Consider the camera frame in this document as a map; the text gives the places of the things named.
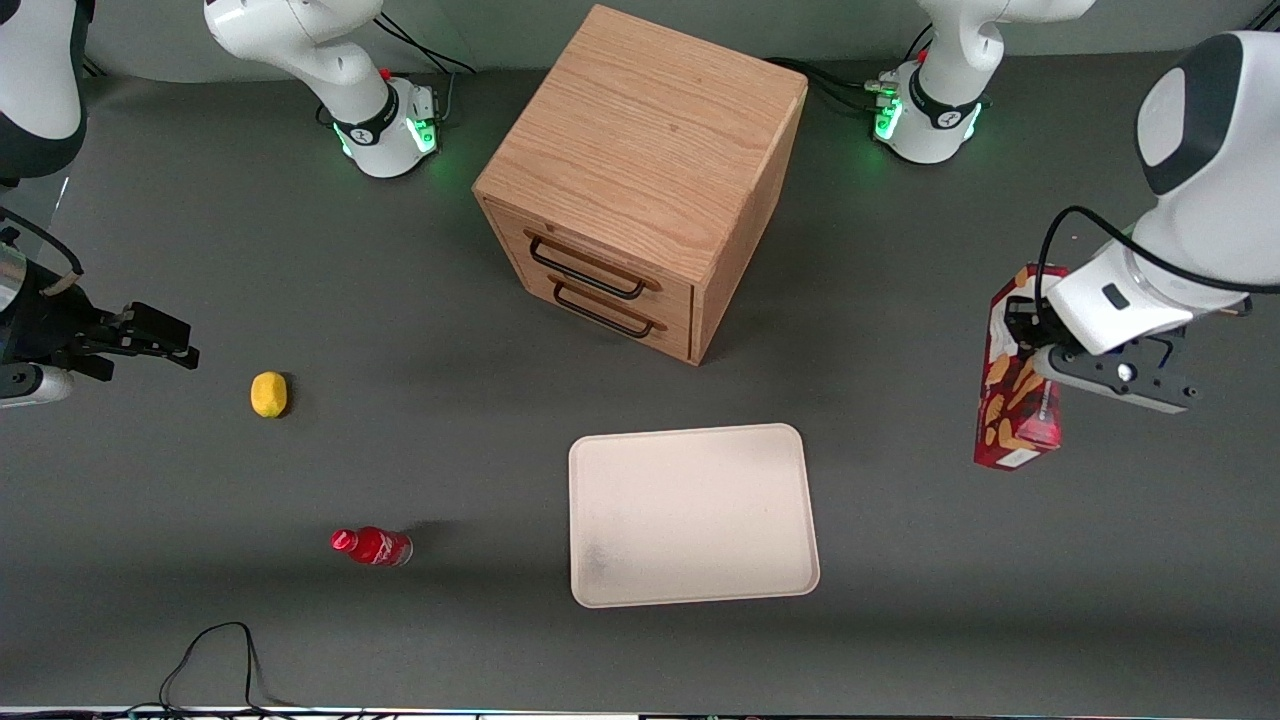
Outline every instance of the black metal handle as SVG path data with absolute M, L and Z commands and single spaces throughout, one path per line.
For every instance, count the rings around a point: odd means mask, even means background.
M 541 265 L 547 265 L 548 268 L 550 268 L 553 270 L 564 273 L 566 275 L 573 278 L 575 281 L 577 281 L 577 282 L 580 282 L 582 284 L 589 284 L 589 286 L 594 287 L 595 290 L 599 290 L 602 292 L 607 292 L 607 293 L 612 295 L 613 297 L 620 297 L 622 300 L 635 300 L 636 297 L 640 297 L 640 292 L 644 290 L 644 281 L 639 281 L 637 279 L 635 290 L 627 291 L 627 290 L 622 290 L 622 288 L 618 288 L 618 287 L 613 287 L 612 284 L 609 284 L 607 282 L 598 281 L 598 279 L 593 278 L 591 275 L 582 274 L 582 273 L 575 270 L 573 268 L 570 268 L 568 265 L 564 265 L 562 263 L 557 263 L 556 260 L 552 260 L 550 258 L 543 258 L 541 255 L 538 254 L 538 249 L 541 247 L 541 245 L 543 245 L 543 238 L 538 237 L 534 233 L 529 233 L 529 237 L 532 238 L 532 241 L 529 243 L 529 254 L 534 256 L 534 260 L 536 260 Z
M 643 340 L 645 337 L 649 337 L 649 333 L 653 332 L 653 327 L 654 327 L 653 320 L 646 320 L 645 324 L 644 324 L 644 329 L 634 331 L 634 329 L 623 325 L 622 323 L 616 323 L 616 322 L 605 318 L 604 315 L 600 315 L 599 313 L 593 313 L 593 311 L 588 310 L 586 307 L 582 307 L 577 302 L 571 302 L 568 300 L 564 300 L 563 297 L 561 297 L 561 293 L 559 293 L 562 290 L 564 290 L 564 283 L 556 283 L 556 290 L 552 292 L 552 297 L 556 299 L 556 302 L 559 304 L 561 307 L 566 307 L 568 310 L 572 310 L 572 311 L 577 313 L 579 315 L 582 315 L 584 318 L 586 318 L 589 320 L 595 320 L 596 323 L 600 323 L 602 325 L 609 328 L 611 331 L 617 331 L 617 332 L 620 332 L 620 333 L 622 333 L 622 334 L 625 334 L 627 337 L 634 337 L 636 340 Z

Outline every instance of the white tray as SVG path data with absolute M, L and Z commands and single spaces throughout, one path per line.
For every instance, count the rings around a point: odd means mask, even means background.
M 800 433 L 593 436 L 568 452 L 570 574 L 586 607 L 805 594 L 818 546 Z

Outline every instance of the wooden box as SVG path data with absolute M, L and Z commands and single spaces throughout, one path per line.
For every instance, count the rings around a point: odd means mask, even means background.
M 805 90 L 596 5 L 472 190 L 529 292 L 696 365 L 777 205 Z

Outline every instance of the red bottle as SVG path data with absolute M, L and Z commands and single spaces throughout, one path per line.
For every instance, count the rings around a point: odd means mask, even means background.
M 338 530 L 329 538 L 329 544 L 365 565 L 397 566 L 413 556 L 413 541 L 408 536 L 372 527 Z

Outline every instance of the green led light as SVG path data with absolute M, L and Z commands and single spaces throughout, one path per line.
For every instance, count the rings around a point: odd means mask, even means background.
M 978 113 L 982 111 L 982 102 L 978 102 L 973 109 L 973 117 L 969 118 L 969 129 L 964 131 L 964 138 L 969 140 L 973 137 L 973 126 L 978 122 Z
M 897 127 L 897 119 L 902 117 L 902 101 L 895 99 L 888 108 L 881 110 L 882 118 L 876 120 L 876 135 L 881 140 L 888 140 L 893 137 L 893 128 Z
M 404 127 L 413 133 L 413 142 L 424 155 L 435 150 L 435 123 L 431 120 L 415 120 L 404 118 Z
M 342 131 L 338 129 L 338 123 L 333 124 L 333 132 L 338 136 L 338 141 L 342 142 L 342 154 L 351 158 L 351 147 L 347 147 L 347 138 L 342 136 Z

